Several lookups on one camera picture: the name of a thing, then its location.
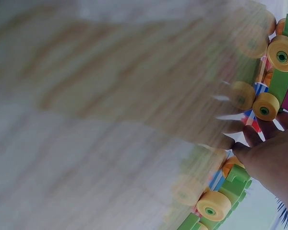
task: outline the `blurry object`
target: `blurry object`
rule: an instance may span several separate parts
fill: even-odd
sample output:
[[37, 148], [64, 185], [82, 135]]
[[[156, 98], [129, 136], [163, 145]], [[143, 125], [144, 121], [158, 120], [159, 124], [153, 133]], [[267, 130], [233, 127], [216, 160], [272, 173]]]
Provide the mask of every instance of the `blurry object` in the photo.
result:
[[282, 18], [281, 20], [278, 21], [277, 25], [276, 25], [276, 35], [282, 35], [284, 28], [285, 28], [285, 22], [286, 22], [286, 18]]
[[271, 68], [267, 71], [265, 77], [264, 77], [264, 83], [269, 87], [272, 77], [273, 77], [273, 72], [274, 72], [274, 68]]
[[[210, 178], [210, 186], [202, 191], [199, 197], [200, 182], [197, 180], [199, 175], [193, 174], [199, 163], [194, 162], [198, 154], [206, 155], [209, 152], [214, 152], [226, 159], [227, 153], [224, 150], [196, 146], [181, 164], [183, 175], [172, 188], [174, 202], [171, 210], [179, 205], [194, 208], [178, 230], [218, 229], [245, 198], [245, 189], [249, 188], [252, 183], [243, 164], [235, 156], [229, 157], [218, 167], [217, 172]], [[171, 216], [166, 215], [166, 219], [171, 219]], [[166, 221], [161, 229], [168, 229], [169, 225], [170, 222]]]

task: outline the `plastic toy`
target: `plastic toy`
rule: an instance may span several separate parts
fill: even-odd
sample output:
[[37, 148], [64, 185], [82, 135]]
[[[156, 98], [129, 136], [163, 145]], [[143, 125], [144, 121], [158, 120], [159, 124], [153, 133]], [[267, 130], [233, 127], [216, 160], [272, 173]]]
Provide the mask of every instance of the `plastic toy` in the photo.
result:
[[240, 109], [252, 108], [259, 119], [272, 121], [279, 111], [288, 111], [288, 14], [277, 23], [276, 36], [267, 46], [266, 56], [273, 66], [262, 80], [268, 91], [255, 97], [252, 79], [239, 80], [233, 85], [232, 101]]
[[216, 173], [210, 187], [197, 202], [184, 187], [177, 193], [179, 202], [194, 206], [194, 213], [190, 213], [178, 230], [216, 230], [245, 198], [245, 189], [252, 181], [241, 162], [236, 157], [230, 157], [221, 171], [224, 179], [214, 185], [218, 176]]

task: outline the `orange wheel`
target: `orange wheel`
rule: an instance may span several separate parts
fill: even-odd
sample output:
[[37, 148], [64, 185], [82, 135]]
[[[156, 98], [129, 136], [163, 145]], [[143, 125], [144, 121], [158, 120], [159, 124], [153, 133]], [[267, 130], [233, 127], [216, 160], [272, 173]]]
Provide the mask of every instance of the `orange wheel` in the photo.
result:
[[250, 58], [261, 58], [266, 54], [269, 38], [258, 25], [251, 25], [243, 30], [235, 39], [241, 53]]
[[255, 89], [250, 84], [237, 81], [233, 84], [230, 100], [233, 105], [241, 110], [251, 109], [255, 99]]
[[267, 57], [279, 71], [288, 72], [288, 37], [277, 35], [268, 46]]
[[231, 209], [230, 200], [222, 193], [210, 191], [197, 202], [198, 212], [208, 220], [222, 221]]
[[232, 169], [232, 167], [234, 167], [235, 164], [244, 168], [244, 165], [238, 160], [236, 156], [228, 158], [228, 160], [225, 162], [225, 164], [222, 167], [222, 174], [225, 178], [227, 178], [230, 170]]
[[263, 121], [273, 121], [276, 118], [278, 110], [278, 99], [268, 92], [259, 94], [253, 104], [253, 111], [256, 117]]
[[282, 35], [284, 28], [285, 28], [285, 22], [286, 22], [286, 18], [282, 18], [281, 20], [278, 21], [277, 25], [276, 25], [276, 29], [275, 29], [275, 33], [276, 35]]
[[271, 79], [273, 77], [274, 68], [268, 70], [267, 74], [264, 77], [264, 83], [270, 87]]
[[266, 15], [264, 27], [267, 30], [268, 35], [272, 35], [275, 31], [276, 19], [270, 11], [266, 11]]

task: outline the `hand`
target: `hand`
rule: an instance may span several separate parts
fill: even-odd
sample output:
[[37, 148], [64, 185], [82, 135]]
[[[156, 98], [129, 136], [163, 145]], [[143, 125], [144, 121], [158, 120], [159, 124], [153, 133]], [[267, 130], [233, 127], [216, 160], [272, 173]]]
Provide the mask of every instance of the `hand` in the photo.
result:
[[285, 131], [279, 130], [273, 121], [258, 119], [265, 141], [253, 127], [245, 126], [243, 133], [249, 147], [237, 142], [233, 152], [248, 173], [288, 208], [288, 113], [279, 113], [276, 119]]

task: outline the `yellow wheel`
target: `yellow wheel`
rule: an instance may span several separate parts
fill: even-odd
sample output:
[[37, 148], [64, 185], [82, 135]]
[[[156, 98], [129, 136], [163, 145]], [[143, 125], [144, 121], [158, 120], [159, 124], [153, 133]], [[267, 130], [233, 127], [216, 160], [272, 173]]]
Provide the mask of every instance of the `yellow wheel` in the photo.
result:
[[272, 80], [272, 77], [273, 77], [273, 72], [274, 72], [274, 68], [271, 68], [268, 70], [267, 74], [265, 75], [264, 77], [264, 83], [270, 87], [270, 83], [271, 83], [271, 80]]
[[207, 228], [204, 224], [202, 224], [201, 222], [198, 222], [197, 224], [200, 225], [200, 227], [198, 228], [198, 230], [208, 230], [208, 228]]
[[277, 25], [276, 25], [276, 29], [275, 29], [275, 33], [276, 35], [282, 35], [284, 28], [285, 28], [285, 22], [286, 22], [286, 18], [282, 18], [281, 20], [278, 21]]
[[251, 25], [243, 30], [235, 39], [241, 53], [250, 58], [261, 58], [266, 54], [269, 38], [258, 25]]
[[268, 46], [267, 57], [270, 63], [282, 72], [288, 72], [288, 37], [278, 35]]
[[251, 109], [255, 99], [255, 89], [248, 83], [237, 81], [231, 89], [230, 100], [241, 110]]
[[172, 194], [179, 203], [194, 206], [201, 194], [196, 189], [201, 187], [202, 185], [197, 180], [189, 176], [182, 176], [179, 183], [172, 187]]
[[279, 110], [278, 99], [268, 92], [259, 94], [253, 104], [253, 111], [259, 119], [263, 121], [272, 121], [276, 118]]
[[197, 202], [198, 212], [208, 220], [222, 221], [231, 209], [230, 200], [222, 193], [210, 191]]
[[235, 164], [244, 168], [244, 165], [238, 160], [236, 156], [228, 158], [228, 160], [222, 167], [222, 174], [225, 178], [227, 178], [230, 170], [232, 169], [232, 167], [234, 167]]

